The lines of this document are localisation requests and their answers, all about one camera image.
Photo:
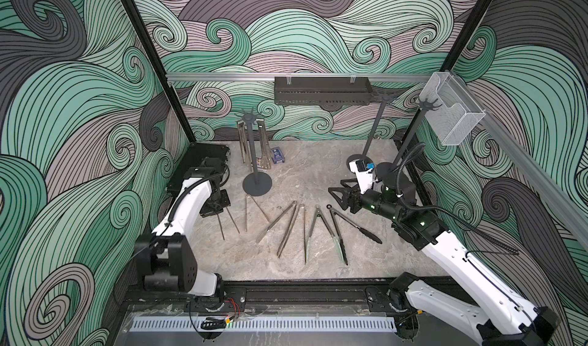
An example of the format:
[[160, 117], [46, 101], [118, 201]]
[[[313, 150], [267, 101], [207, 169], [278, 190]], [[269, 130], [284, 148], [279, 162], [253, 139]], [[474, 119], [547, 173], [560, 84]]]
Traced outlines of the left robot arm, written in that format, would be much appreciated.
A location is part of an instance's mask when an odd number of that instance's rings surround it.
[[132, 259], [142, 290], [197, 297], [218, 293], [221, 276], [198, 267], [187, 234], [203, 210], [217, 213], [223, 208], [221, 183], [227, 168], [226, 158], [205, 158], [200, 165], [188, 168], [168, 213], [151, 233], [138, 237]]

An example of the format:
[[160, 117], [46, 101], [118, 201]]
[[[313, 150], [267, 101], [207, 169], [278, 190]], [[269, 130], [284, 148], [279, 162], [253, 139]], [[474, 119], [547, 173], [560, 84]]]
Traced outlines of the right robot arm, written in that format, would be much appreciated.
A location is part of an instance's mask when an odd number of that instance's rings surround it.
[[401, 169], [378, 176], [379, 168], [358, 160], [350, 164], [353, 179], [328, 192], [338, 209], [355, 214], [365, 209], [391, 221], [393, 230], [415, 250], [442, 267], [471, 297], [464, 302], [419, 277], [405, 272], [388, 287], [390, 307], [399, 314], [398, 331], [417, 330], [420, 312], [435, 316], [480, 345], [547, 345], [560, 319], [548, 307], [538, 307], [519, 295], [468, 250], [436, 215], [416, 204], [416, 186]]

